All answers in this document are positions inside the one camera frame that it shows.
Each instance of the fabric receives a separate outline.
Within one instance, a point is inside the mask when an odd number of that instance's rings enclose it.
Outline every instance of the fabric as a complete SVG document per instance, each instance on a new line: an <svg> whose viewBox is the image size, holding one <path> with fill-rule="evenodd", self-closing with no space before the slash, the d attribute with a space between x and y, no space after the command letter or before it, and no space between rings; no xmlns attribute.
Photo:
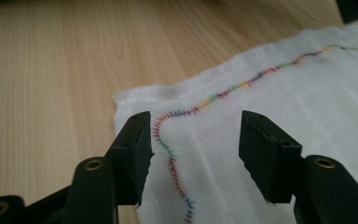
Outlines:
<svg viewBox="0 0 358 224"><path fill-rule="evenodd" d="M266 203L238 156L241 111L263 114L358 181L358 25L305 30L236 55L174 86L115 96L116 132L152 115L152 158L140 223L296 223Z"/></svg>

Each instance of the white cloth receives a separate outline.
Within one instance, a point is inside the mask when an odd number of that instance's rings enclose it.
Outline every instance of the white cloth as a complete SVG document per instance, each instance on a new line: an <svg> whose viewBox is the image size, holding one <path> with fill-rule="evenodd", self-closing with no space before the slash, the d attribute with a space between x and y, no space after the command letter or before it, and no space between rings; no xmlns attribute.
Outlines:
<svg viewBox="0 0 358 224"><path fill-rule="evenodd" d="M137 209L144 224L295 223L294 199L266 203L238 156L242 110L266 115L303 146L303 157L334 158L358 181L358 25L309 29L115 101L117 133L129 116L152 114L156 155Z"/></svg>

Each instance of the multicolored thread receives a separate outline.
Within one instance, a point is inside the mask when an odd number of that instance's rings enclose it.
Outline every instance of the multicolored thread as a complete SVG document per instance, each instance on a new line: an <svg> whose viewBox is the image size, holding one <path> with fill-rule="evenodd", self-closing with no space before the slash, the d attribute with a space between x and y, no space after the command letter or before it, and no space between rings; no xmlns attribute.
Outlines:
<svg viewBox="0 0 358 224"><path fill-rule="evenodd" d="M176 188L176 191L179 193L180 197L186 203L186 217L185 217L185 223L186 224L191 224L192 223L194 210L195 210L194 202L185 193L185 190L184 190L184 188L182 187L182 185L180 183L179 174L178 174L178 171L176 169L176 156L174 154L174 151L164 141L162 141L162 139L160 138L161 125L165 121L170 119L170 118L197 115L197 114L199 114L199 112L202 109L204 109L208 105L211 105L213 102L215 102L217 100L226 99L235 90L238 90L240 88L244 88L244 87L247 87L247 86L251 87L254 83L257 82L257 80L259 80L261 77L263 77L265 75L276 73L276 72L278 72L279 70L281 70L281 69L283 69L285 67L298 65L305 58L307 58L309 56L319 56L319 55L331 50L332 48L339 48L339 49L344 49L344 50L358 51L357 48L346 48L346 47L341 47L339 45L329 45L329 46L326 46L325 48L323 48L321 50L318 50L316 52L302 54L302 55L300 55L299 57L297 57L296 59L294 59L290 63L281 63L281 64L279 64L279 65L277 65L275 67L270 67L270 68L264 69L264 70L258 72L254 77L251 77L248 80L244 80L244 81L242 81L240 83L234 84L234 85L228 87L224 91L218 92L216 94L212 94L207 99L201 101L198 105L196 105L195 107L193 107L191 109L170 111L170 112L167 112L165 114L162 114L160 117L158 117L156 119L156 121L154 122L153 130L152 130L153 131L153 136L155 138L155 141L159 145L161 145L169 154L168 168L169 168L170 175L171 175L171 178L172 178L172 181L173 181L173 185Z"/></svg>

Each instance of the black object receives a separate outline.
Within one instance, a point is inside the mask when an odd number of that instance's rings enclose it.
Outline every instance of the black object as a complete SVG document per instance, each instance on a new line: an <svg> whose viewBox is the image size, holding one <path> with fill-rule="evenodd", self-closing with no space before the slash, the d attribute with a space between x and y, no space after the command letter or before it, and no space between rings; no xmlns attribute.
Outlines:
<svg viewBox="0 0 358 224"><path fill-rule="evenodd" d="M297 223L358 223L358 184L338 162L301 145L265 116L243 111L240 157L264 198L290 203Z"/></svg>
<svg viewBox="0 0 358 224"><path fill-rule="evenodd" d="M337 0L337 5L344 23L358 20L358 0Z"/></svg>
<svg viewBox="0 0 358 224"><path fill-rule="evenodd" d="M18 196L0 197L0 223L118 223L118 205L142 203L150 136L149 112L130 117L104 157L78 164L71 186L27 207Z"/></svg>

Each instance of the light wood tabletop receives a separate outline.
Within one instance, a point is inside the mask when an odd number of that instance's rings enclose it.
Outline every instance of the light wood tabletop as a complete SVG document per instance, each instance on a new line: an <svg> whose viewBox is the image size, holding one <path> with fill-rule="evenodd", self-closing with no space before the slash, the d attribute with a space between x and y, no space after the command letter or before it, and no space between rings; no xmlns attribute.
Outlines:
<svg viewBox="0 0 358 224"><path fill-rule="evenodd" d="M334 0L1 0L0 196L36 202L104 155L115 93L331 25ZM134 208L120 220L137 223Z"/></svg>

